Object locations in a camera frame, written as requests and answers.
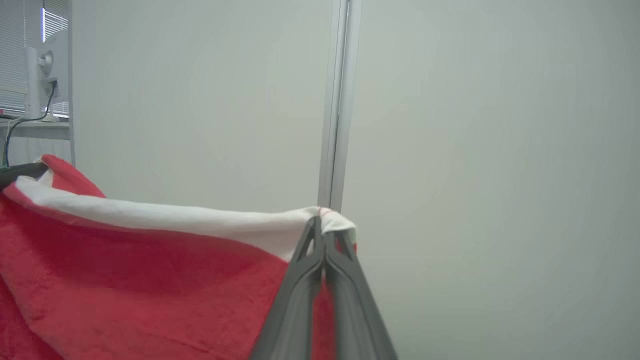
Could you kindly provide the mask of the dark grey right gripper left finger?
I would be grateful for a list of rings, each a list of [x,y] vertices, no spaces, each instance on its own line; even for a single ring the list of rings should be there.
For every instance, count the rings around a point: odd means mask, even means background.
[[[312,360],[314,299],[324,256],[322,223],[314,216],[302,231],[250,360]]]

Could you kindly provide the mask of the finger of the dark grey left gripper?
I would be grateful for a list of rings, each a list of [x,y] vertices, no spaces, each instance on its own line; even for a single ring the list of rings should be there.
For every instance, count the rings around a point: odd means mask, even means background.
[[[48,170],[49,167],[44,162],[30,162],[28,164],[2,167],[0,168],[0,190],[9,187],[18,177],[26,176],[37,179]]]

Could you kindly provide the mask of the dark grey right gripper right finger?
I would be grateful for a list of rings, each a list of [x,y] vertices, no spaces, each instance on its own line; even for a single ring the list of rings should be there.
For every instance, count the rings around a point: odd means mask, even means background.
[[[354,244],[345,231],[327,233],[325,240],[337,360],[399,360]]]

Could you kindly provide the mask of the red shirt with white sleeves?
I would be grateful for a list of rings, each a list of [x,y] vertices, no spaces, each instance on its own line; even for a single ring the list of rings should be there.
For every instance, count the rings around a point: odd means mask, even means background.
[[[307,224],[107,198],[68,162],[0,190],[0,360],[249,360]]]

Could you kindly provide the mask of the white computer monitor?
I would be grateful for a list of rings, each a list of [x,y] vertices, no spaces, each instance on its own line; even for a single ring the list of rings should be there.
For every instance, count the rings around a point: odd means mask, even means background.
[[[25,116],[29,120],[52,122],[52,106],[70,98],[68,30],[51,34],[38,47],[26,47],[25,59]]]

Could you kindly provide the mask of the white window blinds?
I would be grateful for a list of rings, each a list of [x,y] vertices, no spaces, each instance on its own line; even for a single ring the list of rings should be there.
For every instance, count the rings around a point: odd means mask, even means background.
[[[25,48],[69,29],[71,0],[0,0],[0,112],[24,113],[27,96]],[[52,106],[53,116],[69,118],[70,104]]]

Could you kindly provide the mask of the grey partition post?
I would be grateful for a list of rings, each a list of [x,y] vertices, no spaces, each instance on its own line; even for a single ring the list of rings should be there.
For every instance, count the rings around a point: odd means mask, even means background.
[[[354,111],[355,76],[357,71],[363,2],[364,0],[349,0],[347,6],[342,82],[339,100],[340,108],[338,113],[331,191],[331,207],[339,212],[342,210],[345,194],[346,165]]]
[[[331,23],[329,32],[329,45],[327,48],[327,71],[324,92],[323,122],[321,137],[320,168],[318,173],[317,205],[319,207],[330,207],[330,191],[333,176],[333,156],[335,146],[332,141],[335,139],[333,126],[333,102],[334,84],[336,73],[336,55],[339,49],[338,38],[340,34],[339,25],[341,22],[342,0],[330,0],[331,3]]]

